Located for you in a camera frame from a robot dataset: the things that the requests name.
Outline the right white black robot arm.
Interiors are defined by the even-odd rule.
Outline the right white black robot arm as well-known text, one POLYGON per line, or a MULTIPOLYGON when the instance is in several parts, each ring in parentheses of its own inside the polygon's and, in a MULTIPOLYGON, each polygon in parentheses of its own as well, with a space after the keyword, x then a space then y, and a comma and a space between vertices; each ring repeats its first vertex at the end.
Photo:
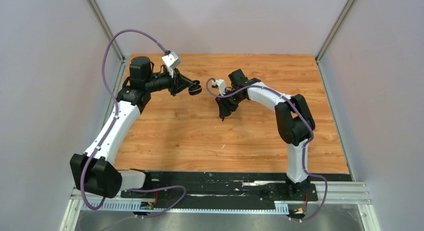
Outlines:
POLYGON ((224 120, 230 116, 244 100, 257 102, 274 112, 277 131, 287 144, 285 192, 290 199, 298 200, 310 184, 308 151, 316 128, 305 97, 279 92, 258 78, 249 79, 241 69, 228 77, 230 86, 223 79, 210 79, 211 87, 219 91, 215 96, 219 117, 224 120))

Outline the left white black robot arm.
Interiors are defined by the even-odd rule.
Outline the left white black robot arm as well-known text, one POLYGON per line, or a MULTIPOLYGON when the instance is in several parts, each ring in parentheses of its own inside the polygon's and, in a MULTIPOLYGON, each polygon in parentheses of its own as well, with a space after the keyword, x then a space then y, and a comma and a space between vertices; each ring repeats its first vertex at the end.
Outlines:
POLYGON ((153 92, 168 90, 172 96, 187 89, 190 95, 199 94, 202 87, 198 80, 181 74, 181 59, 175 52, 162 58, 159 72, 147 56, 137 56, 129 64, 129 76, 124 80, 115 100, 114 109, 93 143, 82 154, 75 153, 70 168, 76 188, 106 198, 118 192, 134 189, 140 197, 149 197, 153 184, 147 180, 147 172, 139 169, 118 170, 115 159, 130 127, 142 114, 153 92))

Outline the black earbud charging case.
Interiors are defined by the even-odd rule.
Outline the black earbud charging case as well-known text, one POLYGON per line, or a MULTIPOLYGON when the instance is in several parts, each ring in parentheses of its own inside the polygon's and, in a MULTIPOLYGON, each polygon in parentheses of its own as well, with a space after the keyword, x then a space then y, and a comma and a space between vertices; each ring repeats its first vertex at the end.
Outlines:
POLYGON ((190 96, 198 95, 202 92, 203 88, 199 80, 193 80, 192 84, 188 87, 188 93, 190 96))

